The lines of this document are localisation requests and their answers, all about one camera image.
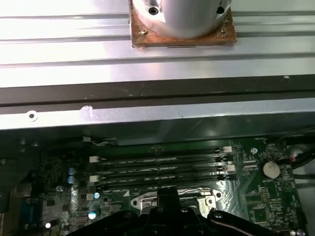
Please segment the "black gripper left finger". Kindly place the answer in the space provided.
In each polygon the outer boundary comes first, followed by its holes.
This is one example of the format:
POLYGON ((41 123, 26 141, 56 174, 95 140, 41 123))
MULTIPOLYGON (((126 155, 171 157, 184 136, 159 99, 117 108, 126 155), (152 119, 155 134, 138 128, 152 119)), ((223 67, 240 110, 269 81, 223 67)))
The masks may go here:
POLYGON ((108 217, 95 221, 71 233, 72 236, 168 236, 170 227, 158 224, 165 220, 155 213, 165 213, 170 209, 170 189, 162 188, 157 191, 157 206, 149 214, 138 216, 130 210, 122 210, 108 217))

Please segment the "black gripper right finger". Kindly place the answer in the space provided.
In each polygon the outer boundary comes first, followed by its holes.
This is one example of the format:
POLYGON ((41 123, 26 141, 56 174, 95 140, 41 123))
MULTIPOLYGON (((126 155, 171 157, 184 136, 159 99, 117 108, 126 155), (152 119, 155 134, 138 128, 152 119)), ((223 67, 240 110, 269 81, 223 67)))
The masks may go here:
POLYGON ((279 233, 221 210, 206 217, 180 203, 175 187, 168 189, 168 212, 173 236, 278 236, 279 233))

